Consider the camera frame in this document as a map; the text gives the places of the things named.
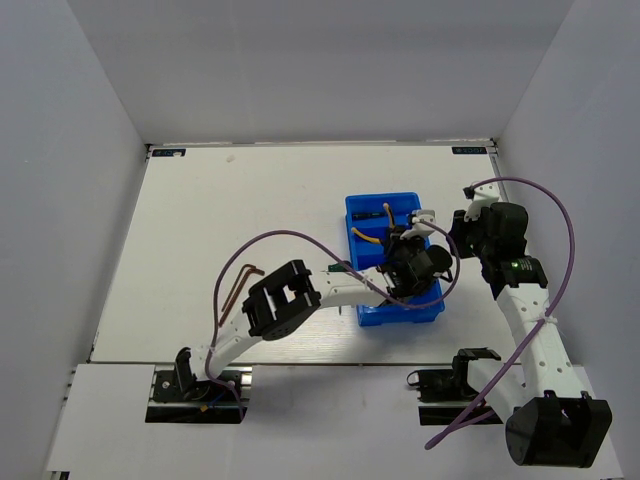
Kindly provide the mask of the yellow black pliers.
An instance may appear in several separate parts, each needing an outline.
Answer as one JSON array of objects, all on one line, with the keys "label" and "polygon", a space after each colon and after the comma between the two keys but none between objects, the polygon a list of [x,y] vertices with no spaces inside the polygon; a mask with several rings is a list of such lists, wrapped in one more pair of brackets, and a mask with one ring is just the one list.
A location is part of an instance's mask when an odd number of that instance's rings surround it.
[{"label": "yellow black pliers", "polygon": [[377,220],[385,219],[387,224],[385,227],[382,226],[370,226],[365,230],[359,228],[359,225],[368,220],[364,221],[353,221],[352,218],[352,226],[350,227],[351,233],[359,240],[362,240],[368,244],[374,245],[383,245],[385,243],[386,237],[388,234],[394,231],[396,227],[399,226],[399,223],[396,220],[396,215],[392,205],[389,202],[382,203],[382,210],[376,212],[384,212],[387,214],[385,218],[379,218]]}]

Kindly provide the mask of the slim black green screwdriver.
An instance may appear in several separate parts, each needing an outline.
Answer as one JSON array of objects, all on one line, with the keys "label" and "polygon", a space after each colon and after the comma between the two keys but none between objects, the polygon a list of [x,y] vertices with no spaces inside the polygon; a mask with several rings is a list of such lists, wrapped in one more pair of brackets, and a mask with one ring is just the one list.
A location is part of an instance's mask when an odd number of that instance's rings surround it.
[{"label": "slim black green screwdriver", "polygon": [[353,213],[351,218],[353,221],[364,221],[369,219],[385,218],[387,216],[384,212],[358,212]]}]

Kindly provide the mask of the brown hex key small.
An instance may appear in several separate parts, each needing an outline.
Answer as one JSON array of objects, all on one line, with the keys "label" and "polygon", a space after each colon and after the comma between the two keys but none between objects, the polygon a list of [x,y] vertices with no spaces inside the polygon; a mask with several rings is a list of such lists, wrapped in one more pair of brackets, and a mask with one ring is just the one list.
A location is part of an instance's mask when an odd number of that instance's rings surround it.
[{"label": "brown hex key small", "polygon": [[239,295],[239,292],[242,290],[242,288],[244,287],[246,281],[248,280],[250,275],[253,274],[257,274],[257,275],[262,275],[262,271],[260,269],[258,269],[255,265],[253,264],[244,264],[238,274],[236,275],[236,278],[231,286],[231,289],[222,305],[222,313],[226,314],[234,305],[235,301],[237,300],[237,297]]}]

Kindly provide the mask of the brown hex key large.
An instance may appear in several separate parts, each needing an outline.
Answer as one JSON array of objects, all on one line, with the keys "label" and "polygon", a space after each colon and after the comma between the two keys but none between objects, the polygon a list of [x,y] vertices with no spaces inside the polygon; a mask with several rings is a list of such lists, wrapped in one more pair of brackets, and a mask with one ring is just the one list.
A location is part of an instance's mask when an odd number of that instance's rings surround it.
[{"label": "brown hex key large", "polygon": [[234,283],[222,305],[222,313],[218,326],[222,327],[233,309],[238,297],[251,276],[264,276],[265,272],[253,264],[244,264],[238,272]]}]

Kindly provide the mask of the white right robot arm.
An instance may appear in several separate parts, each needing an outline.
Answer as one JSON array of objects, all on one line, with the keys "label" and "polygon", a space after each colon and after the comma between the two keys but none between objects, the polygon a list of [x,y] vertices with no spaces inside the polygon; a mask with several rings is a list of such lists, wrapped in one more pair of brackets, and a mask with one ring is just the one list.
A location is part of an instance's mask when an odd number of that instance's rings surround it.
[{"label": "white right robot arm", "polygon": [[493,202],[453,214],[450,235],[464,258],[475,257],[516,344],[523,376],[508,361],[473,360],[453,371],[461,397],[479,394],[505,425],[507,451],[524,466],[589,468],[612,423],[575,373],[556,320],[549,313],[548,280],[526,252],[524,207]]}]

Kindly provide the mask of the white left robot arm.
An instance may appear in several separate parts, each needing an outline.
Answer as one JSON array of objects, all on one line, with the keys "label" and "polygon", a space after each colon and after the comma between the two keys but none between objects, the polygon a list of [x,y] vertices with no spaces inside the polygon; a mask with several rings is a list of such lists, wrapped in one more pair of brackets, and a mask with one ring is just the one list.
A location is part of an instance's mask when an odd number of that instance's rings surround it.
[{"label": "white left robot arm", "polygon": [[378,265],[357,271],[344,263],[340,271],[314,274],[305,263],[291,260],[249,287],[236,313],[226,321],[214,312],[214,328],[202,366],[180,370],[177,387],[188,398],[205,396],[222,371],[260,342],[273,342],[293,334],[319,310],[369,307],[384,312],[430,309],[425,296],[445,278],[455,285],[451,268],[459,261],[440,245],[429,245],[420,234],[405,236],[393,230],[382,242]]}]

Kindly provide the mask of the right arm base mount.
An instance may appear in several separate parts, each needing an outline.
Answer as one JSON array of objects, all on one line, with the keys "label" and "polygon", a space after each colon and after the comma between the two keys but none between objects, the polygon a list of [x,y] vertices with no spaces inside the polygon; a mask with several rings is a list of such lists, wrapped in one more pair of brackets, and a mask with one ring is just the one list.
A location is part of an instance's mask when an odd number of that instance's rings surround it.
[{"label": "right arm base mount", "polygon": [[418,415],[421,426],[447,425],[478,394],[467,383],[468,365],[477,360],[501,357],[487,347],[463,348],[448,368],[419,369],[406,377],[407,386],[418,392]]}]

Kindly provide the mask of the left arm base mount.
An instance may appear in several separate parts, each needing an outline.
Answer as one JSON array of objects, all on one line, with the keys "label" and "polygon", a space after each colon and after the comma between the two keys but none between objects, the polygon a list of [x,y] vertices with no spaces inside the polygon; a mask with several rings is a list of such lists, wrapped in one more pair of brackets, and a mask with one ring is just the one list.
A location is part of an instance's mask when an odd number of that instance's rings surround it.
[{"label": "left arm base mount", "polygon": [[191,352],[181,349],[171,364],[154,368],[146,407],[147,424],[238,425],[247,413],[252,370],[223,370],[216,382],[199,379]]}]

